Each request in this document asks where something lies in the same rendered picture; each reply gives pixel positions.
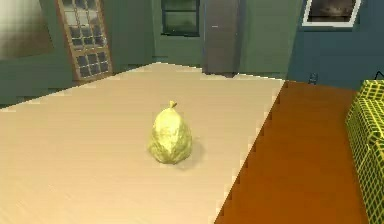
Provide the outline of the yellow checked sofa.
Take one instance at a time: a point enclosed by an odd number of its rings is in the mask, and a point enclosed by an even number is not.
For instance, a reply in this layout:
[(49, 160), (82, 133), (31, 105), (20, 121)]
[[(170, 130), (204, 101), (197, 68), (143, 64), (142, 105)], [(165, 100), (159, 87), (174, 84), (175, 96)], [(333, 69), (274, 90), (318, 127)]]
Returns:
[(384, 224), (384, 80), (365, 80), (346, 128), (369, 224)]

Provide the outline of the yellow tied garbage bag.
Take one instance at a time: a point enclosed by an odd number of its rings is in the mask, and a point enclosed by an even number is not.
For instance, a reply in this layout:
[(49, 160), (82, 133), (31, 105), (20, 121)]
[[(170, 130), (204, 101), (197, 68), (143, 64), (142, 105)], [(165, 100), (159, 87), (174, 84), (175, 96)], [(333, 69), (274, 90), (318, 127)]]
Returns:
[(148, 151), (163, 164), (178, 164), (192, 153), (191, 129), (176, 106), (175, 101), (170, 101), (156, 116), (151, 129)]

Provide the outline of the grey room door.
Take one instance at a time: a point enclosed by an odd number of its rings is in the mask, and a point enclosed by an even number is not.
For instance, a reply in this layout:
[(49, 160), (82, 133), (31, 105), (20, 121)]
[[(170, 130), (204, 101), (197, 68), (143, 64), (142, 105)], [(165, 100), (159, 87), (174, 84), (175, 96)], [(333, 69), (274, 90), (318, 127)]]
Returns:
[(239, 4), (240, 0), (206, 0), (203, 67), (206, 74), (235, 73)]

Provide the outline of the dark framed window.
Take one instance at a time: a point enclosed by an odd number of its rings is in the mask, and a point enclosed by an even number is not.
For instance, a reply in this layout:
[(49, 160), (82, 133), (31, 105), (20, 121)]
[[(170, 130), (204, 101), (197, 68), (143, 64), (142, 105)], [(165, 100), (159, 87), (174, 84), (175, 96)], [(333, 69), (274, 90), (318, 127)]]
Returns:
[(199, 36), (200, 0), (161, 0), (162, 34)]

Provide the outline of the brown glass-paned room door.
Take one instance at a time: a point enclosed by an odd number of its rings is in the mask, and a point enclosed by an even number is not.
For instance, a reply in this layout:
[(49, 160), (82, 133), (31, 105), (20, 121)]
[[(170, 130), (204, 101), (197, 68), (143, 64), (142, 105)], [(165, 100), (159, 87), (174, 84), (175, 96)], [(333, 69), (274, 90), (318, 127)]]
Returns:
[(101, 0), (56, 0), (76, 82), (112, 74)]

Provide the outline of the white framed wall picture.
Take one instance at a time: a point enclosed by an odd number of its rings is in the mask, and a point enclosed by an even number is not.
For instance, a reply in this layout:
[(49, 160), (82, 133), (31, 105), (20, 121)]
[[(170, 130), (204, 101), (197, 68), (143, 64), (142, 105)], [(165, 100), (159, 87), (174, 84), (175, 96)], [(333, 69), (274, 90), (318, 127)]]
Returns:
[(307, 0), (304, 27), (351, 28), (354, 26), (362, 0)]

